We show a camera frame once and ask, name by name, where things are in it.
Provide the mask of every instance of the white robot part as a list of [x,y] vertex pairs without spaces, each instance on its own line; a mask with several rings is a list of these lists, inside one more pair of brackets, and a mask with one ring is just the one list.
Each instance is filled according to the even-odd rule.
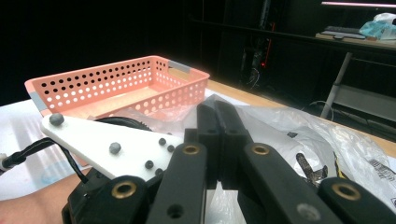
[[[167,148],[183,143],[180,137],[169,134],[63,118],[61,123],[54,123],[50,115],[44,117],[41,131],[110,179],[134,175],[147,181],[157,169],[166,170],[172,157]],[[152,167],[145,166],[147,161],[152,161]]]

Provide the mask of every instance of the dark background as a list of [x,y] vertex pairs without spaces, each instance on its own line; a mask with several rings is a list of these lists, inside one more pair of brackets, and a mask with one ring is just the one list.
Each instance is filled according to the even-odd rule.
[[[258,29],[259,0],[1,1],[0,105],[29,99],[24,81],[147,55],[204,70],[216,81],[296,108],[325,101],[347,50],[272,40],[257,85],[247,85],[244,52],[270,39],[191,26],[187,16]],[[315,36],[324,27],[360,28],[383,11],[323,7],[318,0],[273,0],[265,30]],[[395,55],[354,58],[395,64]],[[396,97],[395,67],[352,60],[344,83]]]

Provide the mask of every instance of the pink basket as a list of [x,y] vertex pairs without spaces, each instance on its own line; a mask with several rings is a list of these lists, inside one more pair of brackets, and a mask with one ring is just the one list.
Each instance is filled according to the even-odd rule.
[[142,113],[205,99],[209,74],[158,56],[38,77],[25,82],[40,113],[102,118],[131,107]]

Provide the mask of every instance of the table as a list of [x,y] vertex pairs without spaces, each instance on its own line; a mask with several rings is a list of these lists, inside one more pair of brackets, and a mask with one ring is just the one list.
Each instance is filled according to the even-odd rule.
[[[205,95],[218,94],[234,104],[259,105],[269,107],[284,106],[269,99],[250,94],[245,91],[223,85],[213,80],[208,81]],[[32,100],[18,102],[12,105],[0,106],[0,148],[1,152],[8,155],[18,149],[23,149],[34,141],[44,137],[40,132],[38,123],[42,119]],[[396,158],[396,144],[385,139],[369,135],[379,146],[384,148],[392,162]],[[73,174],[73,170],[64,161],[64,155],[59,150],[45,150],[28,158],[30,162],[13,168],[0,176],[0,200],[15,198],[46,187],[57,179]],[[44,164],[51,161],[51,166]]]
[[[333,39],[332,35],[317,34],[316,37],[323,39]],[[396,50],[396,41],[394,40],[371,41],[344,37],[341,41],[345,41],[348,43],[358,43],[367,46],[385,47],[388,49]],[[332,104],[337,103],[339,105],[345,105],[350,108],[354,108],[359,111],[363,111],[365,113],[372,114],[384,119],[396,121],[396,114],[394,113],[394,111],[396,110],[396,99],[374,92],[364,91],[357,88],[341,85],[341,81],[344,77],[345,71],[347,70],[351,58],[352,52],[348,52],[338,72],[337,78],[332,84],[332,89],[329,93],[326,104],[323,107],[320,116],[322,118],[327,118]]]

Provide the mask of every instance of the plastic basket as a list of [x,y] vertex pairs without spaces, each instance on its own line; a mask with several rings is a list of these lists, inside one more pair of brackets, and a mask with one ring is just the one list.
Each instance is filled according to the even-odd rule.
[[198,104],[205,99],[208,78],[184,64],[148,56],[29,79],[25,87],[42,116],[62,113],[86,119],[108,117],[126,107],[147,114]]

